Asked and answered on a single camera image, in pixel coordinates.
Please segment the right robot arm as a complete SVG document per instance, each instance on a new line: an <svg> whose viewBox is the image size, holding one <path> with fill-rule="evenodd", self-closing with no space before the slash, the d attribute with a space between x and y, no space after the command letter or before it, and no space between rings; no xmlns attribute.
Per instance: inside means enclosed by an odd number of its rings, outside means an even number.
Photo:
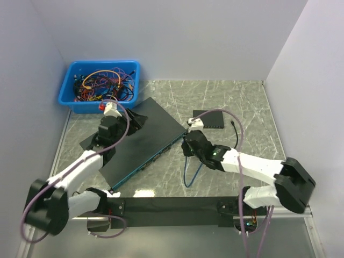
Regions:
<svg viewBox="0 0 344 258"><path fill-rule="evenodd" d="M294 158L269 160L213 145L200 130L186 134L182 149L186 157L195 156L212 170L238 173L265 183L263 187L244 188L242 198L236 202L242 214L263 206L283 206L303 214L316 187L315 180Z"/></svg>

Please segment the large black network switch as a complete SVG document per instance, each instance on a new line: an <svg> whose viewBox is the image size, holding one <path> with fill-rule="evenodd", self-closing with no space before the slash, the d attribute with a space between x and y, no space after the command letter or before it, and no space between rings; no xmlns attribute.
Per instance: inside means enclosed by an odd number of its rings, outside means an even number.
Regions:
<svg viewBox="0 0 344 258"><path fill-rule="evenodd" d="M116 153L100 173L112 190L143 170L180 139L186 129L151 97L132 111L146 116L143 127L116 146Z"/></svg>

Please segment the small black network switch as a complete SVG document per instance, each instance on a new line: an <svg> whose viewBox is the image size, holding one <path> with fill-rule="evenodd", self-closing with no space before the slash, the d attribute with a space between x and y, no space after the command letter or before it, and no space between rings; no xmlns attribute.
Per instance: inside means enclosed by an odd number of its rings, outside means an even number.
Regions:
<svg viewBox="0 0 344 258"><path fill-rule="evenodd" d="M224 128L224 118L220 111L213 111L207 113L200 118L203 122L204 128L207 129L223 129Z"/></svg>

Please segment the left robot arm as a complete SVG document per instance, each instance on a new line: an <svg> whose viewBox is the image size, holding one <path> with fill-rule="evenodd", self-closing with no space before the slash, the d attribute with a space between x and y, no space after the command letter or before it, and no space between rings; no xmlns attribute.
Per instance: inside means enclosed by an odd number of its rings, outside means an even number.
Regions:
<svg viewBox="0 0 344 258"><path fill-rule="evenodd" d="M21 224L57 235L70 219L84 213L110 216L107 191L91 187L78 195L73 193L88 176L103 168L114 156L115 146L140 130L146 120L146 116L130 109L120 114L117 109L106 108L83 154L62 172L31 184Z"/></svg>

